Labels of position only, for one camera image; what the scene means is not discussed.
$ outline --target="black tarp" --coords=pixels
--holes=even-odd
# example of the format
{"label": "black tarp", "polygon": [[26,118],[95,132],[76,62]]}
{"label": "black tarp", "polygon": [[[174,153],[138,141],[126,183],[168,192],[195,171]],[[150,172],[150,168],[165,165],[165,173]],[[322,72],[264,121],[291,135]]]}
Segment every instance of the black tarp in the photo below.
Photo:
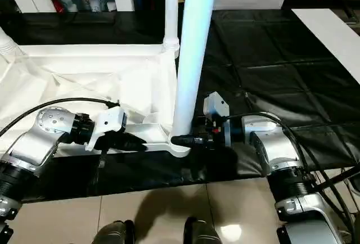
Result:
{"label": "black tarp", "polygon": [[[24,14],[4,16],[0,26],[19,44],[161,43],[164,14]],[[326,169],[360,158],[359,84],[291,11],[213,12],[195,115],[213,91],[232,114],[277,115]],[[26,201],[262,175],[254,151],[241,143],[182,159],[167,152],[109,155],[94,185],[96,166],[97,156],[53,159]]]}

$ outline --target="beige floor tile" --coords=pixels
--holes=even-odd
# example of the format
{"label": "beige floor tile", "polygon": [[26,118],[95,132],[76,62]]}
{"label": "beige floor tile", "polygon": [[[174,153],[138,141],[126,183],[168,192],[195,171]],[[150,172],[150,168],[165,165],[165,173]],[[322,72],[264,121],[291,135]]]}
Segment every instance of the beige floor tile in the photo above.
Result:
{"label": "beige floor tile", "polygon": [[25,204],[9,244],[90,244],[97,232],[101,197]]}
{"label": "beige floor tile", "polygon": [[266,179],[235,180],[207,186],[215,228],[224,244],[279,243],[276,230],[281,222]]}
{"label": "beige floor tile", "polygon": [[99,227],[129,219],[138,243],[180,244],[189,216],[212,222],[205,185],[103,196]]}

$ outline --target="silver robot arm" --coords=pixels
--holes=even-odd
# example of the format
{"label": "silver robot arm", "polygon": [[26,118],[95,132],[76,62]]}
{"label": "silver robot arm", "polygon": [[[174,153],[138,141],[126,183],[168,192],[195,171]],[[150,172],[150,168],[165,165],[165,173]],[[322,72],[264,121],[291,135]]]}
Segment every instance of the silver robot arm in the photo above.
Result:
{"label": "silver robot arm", "polygon": [[122,137],[126,120],[120,106],[101,112],[95,121],[87,114],[74,114],[62,107],[38,112],[32,128],[19,136],[0,159],[0,243],[7,243],[12,235],[5,220],[15,218],[25,193],[53,158],[59,143],[83,144],[87,151],[129,147],[122,144],[124,138],[142,145],[144,141],[133,135]]}
{"label": "silver robot arm", "polygon": [[[341,244],[338,230],[321,195],[314,192],[313,176],[300,160],[296,147],[282,127],[266,116],[228,118],[229,106],[214,92],[204,100],[204,131],[172,137],[172,143],[217,150],[231,142],[256,149],[275,199],[278,217],[285,225],[277,230],[281,244]],[[278,117],[265,113],[273,118]]]}
{"label": "silver robot arm", "polygon": [[282,127],[263,116],[243,117],[242,127],[245,143],[254,146],[260,158],[278,217],[286,222],[277,231],[280,242],[341,244],[329,208],[321,195],[313,192],[311,175],[305,172]]}

